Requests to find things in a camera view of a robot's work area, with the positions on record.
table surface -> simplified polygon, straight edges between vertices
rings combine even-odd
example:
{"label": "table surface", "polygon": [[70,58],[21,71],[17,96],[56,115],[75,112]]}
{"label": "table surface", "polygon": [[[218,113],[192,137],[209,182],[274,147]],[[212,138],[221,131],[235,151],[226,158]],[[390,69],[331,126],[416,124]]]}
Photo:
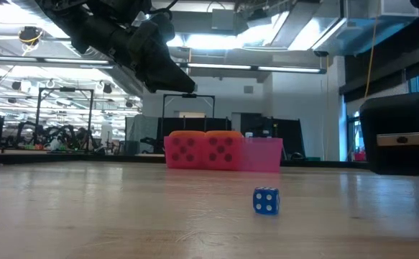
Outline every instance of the table surface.
{"label": "table surface", "polygon": [[[280,189],[279,215],[254,213],[257,186]],[[5,165],[0,258],[419,258],[419,177]]]}

pink plastic bin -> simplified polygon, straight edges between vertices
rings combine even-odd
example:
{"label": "pink plastic bin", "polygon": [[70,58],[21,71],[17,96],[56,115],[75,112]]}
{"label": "pink plastic bin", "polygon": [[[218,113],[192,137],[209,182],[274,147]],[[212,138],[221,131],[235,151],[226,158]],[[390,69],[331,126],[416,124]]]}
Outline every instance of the pink plastic bin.
{"label": "pink plastic bin", "polygon": [[165,137],[165,150],[169,168],[279,172],[282,139]]}
{"label": "pink plastic bin", "polygon": [[204,137],[165,137],[168,168],[202,169]]}

translucent pink container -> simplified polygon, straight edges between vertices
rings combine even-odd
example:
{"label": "translucent pink container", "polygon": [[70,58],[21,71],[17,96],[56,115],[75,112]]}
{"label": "translucent pink container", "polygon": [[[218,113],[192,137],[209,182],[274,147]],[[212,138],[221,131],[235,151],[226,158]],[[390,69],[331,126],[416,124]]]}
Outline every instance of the translucent pink container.
{"label": "translucent pink container", "polygon": [[281,150],[277,138],[165,137],[168,168],[279,172]]}

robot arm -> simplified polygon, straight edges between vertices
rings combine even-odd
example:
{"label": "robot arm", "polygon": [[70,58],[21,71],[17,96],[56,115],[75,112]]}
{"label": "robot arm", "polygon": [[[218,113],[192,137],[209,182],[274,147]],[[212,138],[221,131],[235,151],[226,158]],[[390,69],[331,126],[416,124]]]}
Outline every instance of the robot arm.
{"label": "robot arm", "polygon": [[[169,8],[150,11],[150,0],[35,0],[42,11],[84,53],[91,46],[130,68],[147,89],[191,93],[195,82],[170,58],[166,42],[174,27]],[[131,26],[139,12],[156,14]]]}

blue die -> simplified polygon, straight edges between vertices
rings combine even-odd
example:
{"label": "blue die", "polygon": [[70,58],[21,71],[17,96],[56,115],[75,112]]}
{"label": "blue die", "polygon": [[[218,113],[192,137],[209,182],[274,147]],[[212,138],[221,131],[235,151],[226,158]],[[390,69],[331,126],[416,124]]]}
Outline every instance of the blue die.
{"label": "blue die", "polygon": [[280,211],[280,190],[272,187],[257,187],[252,196],[252,203],[255,212],[276,215]]}

